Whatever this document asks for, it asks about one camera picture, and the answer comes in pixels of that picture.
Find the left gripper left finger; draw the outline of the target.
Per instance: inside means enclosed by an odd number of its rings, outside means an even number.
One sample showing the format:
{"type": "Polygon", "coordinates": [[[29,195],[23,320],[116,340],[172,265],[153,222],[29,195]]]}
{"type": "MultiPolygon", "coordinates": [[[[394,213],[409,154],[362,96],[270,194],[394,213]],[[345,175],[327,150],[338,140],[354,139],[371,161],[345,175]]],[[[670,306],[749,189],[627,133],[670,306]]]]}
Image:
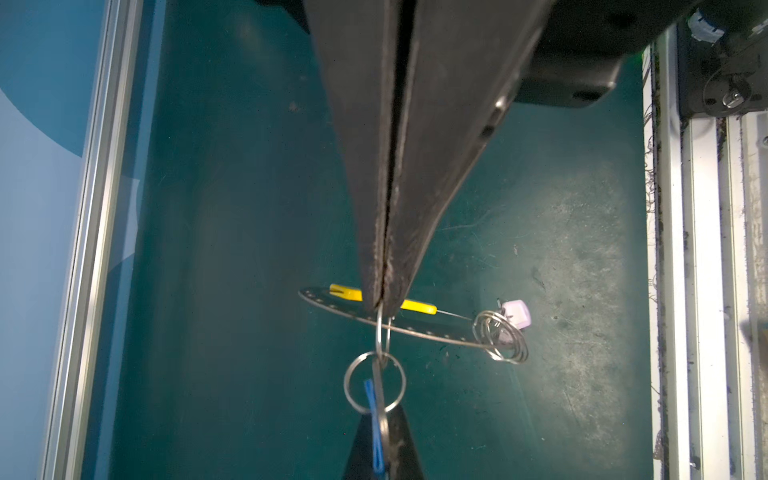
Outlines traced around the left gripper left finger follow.
{"type": "Polygon", "coordinates": [[[307,1],[310,34],[344,160],[365,306],[382,302],[398,1],[307,1]]]}

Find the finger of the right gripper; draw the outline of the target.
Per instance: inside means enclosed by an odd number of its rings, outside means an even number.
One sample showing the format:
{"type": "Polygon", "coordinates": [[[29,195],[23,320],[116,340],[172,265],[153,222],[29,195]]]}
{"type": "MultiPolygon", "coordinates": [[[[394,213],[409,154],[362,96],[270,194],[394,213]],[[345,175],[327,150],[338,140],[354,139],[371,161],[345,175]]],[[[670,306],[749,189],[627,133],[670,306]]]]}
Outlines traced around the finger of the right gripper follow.
{"type": "Polygon", "coordinates": [[[388,415],[388,478],[424,480],[424,470],[417,452],[404,408],[398,405],[388,415]]]}
{"type": "Polygon", "coordinates": [[[373,423],[370,414],[361,416],[348,455],[342,480],[375,480],[373,469],[373,423]]]}

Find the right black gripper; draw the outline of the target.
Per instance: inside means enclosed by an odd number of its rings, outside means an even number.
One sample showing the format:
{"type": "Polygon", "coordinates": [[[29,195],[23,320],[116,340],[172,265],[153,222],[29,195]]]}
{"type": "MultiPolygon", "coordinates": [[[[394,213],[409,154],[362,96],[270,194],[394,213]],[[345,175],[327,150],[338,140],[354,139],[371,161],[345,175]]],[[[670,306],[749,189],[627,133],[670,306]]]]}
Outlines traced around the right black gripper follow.
{"type": "Polygon", "coordinates": [[[594,104],[616,87],[626,57],[642,51],[697,4],[557,1],[515,100],[564,108],[594,104]]]}

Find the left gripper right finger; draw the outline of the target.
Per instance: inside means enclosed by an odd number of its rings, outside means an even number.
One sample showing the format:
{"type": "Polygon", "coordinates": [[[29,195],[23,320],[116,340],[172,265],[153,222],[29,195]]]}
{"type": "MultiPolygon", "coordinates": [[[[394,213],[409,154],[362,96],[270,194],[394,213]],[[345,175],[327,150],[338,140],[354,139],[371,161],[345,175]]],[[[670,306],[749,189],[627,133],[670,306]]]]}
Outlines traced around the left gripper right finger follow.
{"type": "Polygon", "coordinates": [[[415,4],[388,202],[381,310],[405,300],[453,196],[504,116],[550,1],[415,4]]]}

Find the key with blue tag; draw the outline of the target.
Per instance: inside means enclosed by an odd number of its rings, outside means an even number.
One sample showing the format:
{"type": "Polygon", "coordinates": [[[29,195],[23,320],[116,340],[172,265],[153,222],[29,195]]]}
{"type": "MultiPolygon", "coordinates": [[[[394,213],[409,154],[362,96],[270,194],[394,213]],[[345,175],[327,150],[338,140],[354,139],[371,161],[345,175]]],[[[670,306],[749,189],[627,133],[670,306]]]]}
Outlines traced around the key with blue tag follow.
{"type": "MultiPolygon", "coordinates": [[[[383,323],[383,305],[380,304],[376,310],[375,349],[359,355],[350,363],[345,372],[343,382],[347,401],[356,411],[363,413],[364,408],[354,401],[351,396],[350,382],[355,369],[366,359],[373,356],[371,365],[372,376],[370,379],[364,381],[364,390],[369,403],[367,412],[371,417],[372,470],[376,479],[388,479],[391,464],[389,421],[387,417],[387,404],[384,395],[382,372],[390,359],[399,366],[398,361],[388,353],[386,346],[384,345],[383,323]]],[[[406,377],[401,366],[399,366],[399,369],[402,380],[401,393],[404,393],[406,377]]]]}

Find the metal key organizer ring yellow tab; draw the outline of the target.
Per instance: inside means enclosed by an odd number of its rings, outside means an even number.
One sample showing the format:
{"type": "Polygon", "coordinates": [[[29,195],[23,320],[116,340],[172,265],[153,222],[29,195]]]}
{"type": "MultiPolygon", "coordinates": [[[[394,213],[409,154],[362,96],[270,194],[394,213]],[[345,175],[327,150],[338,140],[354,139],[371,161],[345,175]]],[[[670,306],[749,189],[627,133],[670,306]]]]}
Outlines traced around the metal key organizer ring yellow tab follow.
{"type": "MultiPolygon", "coordinates": [[[[332,284],[328,287],[306,287],[299,296],[308,303],[330,313],[376,326],[376,314],[365,309],[362,292],[332,284]]],[[[384,334],[399,333],[415,338],[484,350],[495,361],[522,364],[528,360],[529,347],[523,332],[517,332],[509,343],[499,339],[495,322],[498,308],[464,316],[414,300],[405,300],[393,317],[384,317],[384,334]]]]}

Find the key with white tag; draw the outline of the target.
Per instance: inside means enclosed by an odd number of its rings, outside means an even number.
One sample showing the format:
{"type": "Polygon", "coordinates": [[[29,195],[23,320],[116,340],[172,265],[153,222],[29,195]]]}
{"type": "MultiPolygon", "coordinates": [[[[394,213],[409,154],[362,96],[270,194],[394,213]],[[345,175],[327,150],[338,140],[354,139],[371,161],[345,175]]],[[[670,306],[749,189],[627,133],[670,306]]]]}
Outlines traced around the key with white tag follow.
{"type": "Polygon", "coordinates": [[[532,315],[523,300],[505,301],[499,304],[495,322],[499,329],[499,339],[509,343],[517,332],[523,332],[531,326],[532,315]]]}

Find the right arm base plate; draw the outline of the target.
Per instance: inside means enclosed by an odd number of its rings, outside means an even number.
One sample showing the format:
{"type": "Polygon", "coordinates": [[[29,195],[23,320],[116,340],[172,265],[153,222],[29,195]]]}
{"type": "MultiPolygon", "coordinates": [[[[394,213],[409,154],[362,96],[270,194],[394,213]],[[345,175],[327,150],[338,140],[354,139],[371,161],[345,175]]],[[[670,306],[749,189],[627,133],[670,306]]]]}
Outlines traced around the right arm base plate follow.
{"type": "Polygon", "coordinates": [[[676,40],[682,118],[767,109],[765,5],[700,5],[677,23],[676,40]]]}

